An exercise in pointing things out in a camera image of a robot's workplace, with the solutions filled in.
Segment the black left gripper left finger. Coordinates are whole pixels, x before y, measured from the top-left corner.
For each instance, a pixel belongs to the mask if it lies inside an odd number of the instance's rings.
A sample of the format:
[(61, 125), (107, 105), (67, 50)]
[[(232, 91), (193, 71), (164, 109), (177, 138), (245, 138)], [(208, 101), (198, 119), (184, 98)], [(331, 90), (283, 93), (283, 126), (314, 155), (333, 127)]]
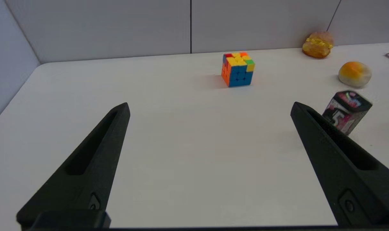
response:
[(108, 228), (106, 212), (130, 110), (111, 109), (18, 211), (22, 229)]

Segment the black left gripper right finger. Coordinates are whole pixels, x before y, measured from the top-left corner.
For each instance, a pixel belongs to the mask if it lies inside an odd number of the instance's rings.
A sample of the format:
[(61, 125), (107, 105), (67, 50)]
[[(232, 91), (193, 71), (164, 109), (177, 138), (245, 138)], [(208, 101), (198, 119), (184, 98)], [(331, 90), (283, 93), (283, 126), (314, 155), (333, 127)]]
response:
[(389, 169), (313, 108), (291, 118), (338, 226), (389, 228)]

